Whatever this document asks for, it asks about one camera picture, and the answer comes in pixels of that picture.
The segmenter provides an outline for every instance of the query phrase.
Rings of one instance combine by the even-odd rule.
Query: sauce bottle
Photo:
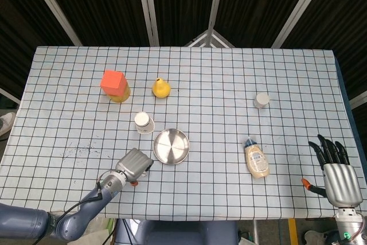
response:
[[[269,163],[257,143],[248,137],[244,144],[246,162],[254,178],[265,177],[269,174]]]

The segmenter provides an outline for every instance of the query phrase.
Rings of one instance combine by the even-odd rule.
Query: orange object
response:
[[[303,186],[307,189],[307,190],[310,190],[310,188],[311,188],[311,184],[310,184],[310,182],[308,182],[306,179],[304,179],[304,178],[302,178],[302,184],[303,184]]]
[[[122,97],[128,88],[127,80],[122,72],[106,70],[102,77],[101,88],[109,96]]]

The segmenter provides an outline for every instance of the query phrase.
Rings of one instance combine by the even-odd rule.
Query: orange block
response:
[[[101,81],[101,88],[107,95],[122,96],[127,80],[122,72],[106,70]]]

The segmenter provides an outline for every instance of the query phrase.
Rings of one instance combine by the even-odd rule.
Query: bottle cap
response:
[[[252,139],[248,138],[248,139],[247,139],[247,141],[246,141],[246,142],[244,142],[243,146],[244,146],[244,148],[246,148],[246,147],[248,147],[248,146],[252,146],[252,145],[256,145],[256,144],[257,144],[257,143],[256,143],[254,140],[252,140]]]
[[[143,127],[149,124],[150,117],[145,112],[136,113],[134,121],[137,126]]]
[[[263,108],[269,103],[269,101],[270,101],[269,95],[266,92],[262,92],[256,95],[256,98],[253,101],[253,103],[257,108]]]

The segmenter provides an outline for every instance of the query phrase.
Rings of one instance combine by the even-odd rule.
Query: metal plate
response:
[[[154,140],[153,151],[164,164],[181,163],[189,154],[190,143],[186,135],[177,129],[163,130]]]

